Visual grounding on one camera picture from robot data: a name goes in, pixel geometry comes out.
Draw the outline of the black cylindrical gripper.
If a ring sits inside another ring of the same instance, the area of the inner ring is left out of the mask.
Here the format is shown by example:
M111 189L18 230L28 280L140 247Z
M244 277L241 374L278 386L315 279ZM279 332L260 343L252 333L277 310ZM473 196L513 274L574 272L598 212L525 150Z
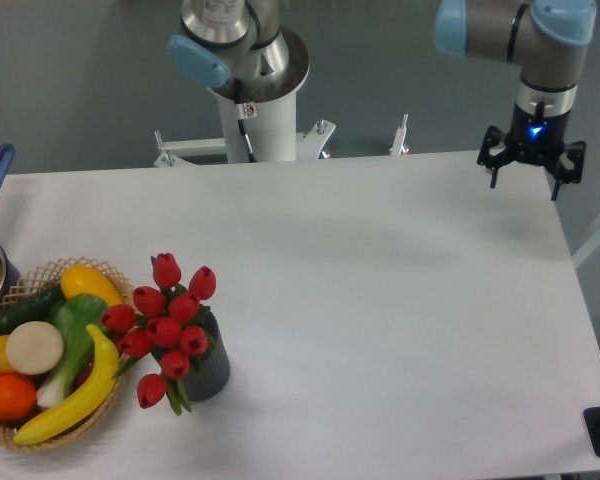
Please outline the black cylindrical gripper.
M576 85L558 90L519 86L509 132L489 126L479 149L477 164L491 174L491 189L499 170L516 160L515 154L520 162L543 165L553 177L552 201L562 185L581 182L587 143L564 142L576 92Z

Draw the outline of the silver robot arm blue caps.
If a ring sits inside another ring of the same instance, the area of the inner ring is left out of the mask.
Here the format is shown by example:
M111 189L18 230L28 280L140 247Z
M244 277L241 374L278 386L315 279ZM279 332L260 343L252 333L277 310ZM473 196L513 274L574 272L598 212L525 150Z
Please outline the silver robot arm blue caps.
M519 162L544 168L555 191L580 183L587 145L568 143L564 135L596 15L593 1L440 3L434 22L439 50L521 69L510 127L489 127L477 157L493 180Z

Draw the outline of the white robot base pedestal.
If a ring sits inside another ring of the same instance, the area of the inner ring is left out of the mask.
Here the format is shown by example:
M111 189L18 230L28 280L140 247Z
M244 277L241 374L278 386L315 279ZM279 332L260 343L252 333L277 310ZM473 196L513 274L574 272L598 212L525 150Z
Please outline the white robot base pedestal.
M310 67L277 1L185 1L169 56L216 98L231 163L296 158L296 94Z

